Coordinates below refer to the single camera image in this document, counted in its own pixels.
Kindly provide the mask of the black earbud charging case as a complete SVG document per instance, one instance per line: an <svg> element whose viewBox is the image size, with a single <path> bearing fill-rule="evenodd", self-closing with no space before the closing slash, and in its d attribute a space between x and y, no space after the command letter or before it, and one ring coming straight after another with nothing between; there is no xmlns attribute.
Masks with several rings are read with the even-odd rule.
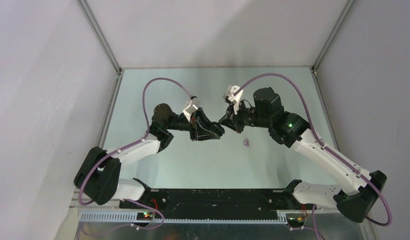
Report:
<svg viewBox="0 0 410 240"><path fill-rule="evenodd" d="M213 131L220 137L225 134L225 129L218 122L213 122L212 128Z"/></svg>

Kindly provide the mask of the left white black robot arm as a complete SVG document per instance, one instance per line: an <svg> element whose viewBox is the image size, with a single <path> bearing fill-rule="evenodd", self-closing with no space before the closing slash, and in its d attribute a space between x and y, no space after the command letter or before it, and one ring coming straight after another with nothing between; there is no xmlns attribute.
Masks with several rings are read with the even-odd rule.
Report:
<svg viewBox="0 0 410 240"><path fill-rule="evenodd" d="M151 202L147 187L139 180L121 178L120 172L167 148L174 138L171 130L188 132L192 141L219 140L225 133L219 123L206 117L201 107L194 107L192 113L176 114L168 104L161 103L153 111L144 138L115 150L91 148L74 178L75 187L97 205L111 199L129 199L138 208L146 208Z"/></svg>

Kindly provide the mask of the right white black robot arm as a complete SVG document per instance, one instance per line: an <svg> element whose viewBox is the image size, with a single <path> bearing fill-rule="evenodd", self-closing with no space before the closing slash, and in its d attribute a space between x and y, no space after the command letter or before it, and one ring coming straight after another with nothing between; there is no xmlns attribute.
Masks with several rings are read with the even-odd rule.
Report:
<svg viewBox="0 0 410 240"><path fill-rule="evenodd" d="M251 107L242 102L242 94L239 86L228 87L224 100L229 106L219 124L237 133L245 127L265 128L276 143L307 157L335 181L334 185L324 185L293 180L285 188L284 204L290 209L302 204L334 208L355 223L363 222L379 198L377 192L382 191L387 176L379 170L369 172L349 159L341 161L344 155L314 135L307 120L286 111L272 88L256 90Z"/></svg>

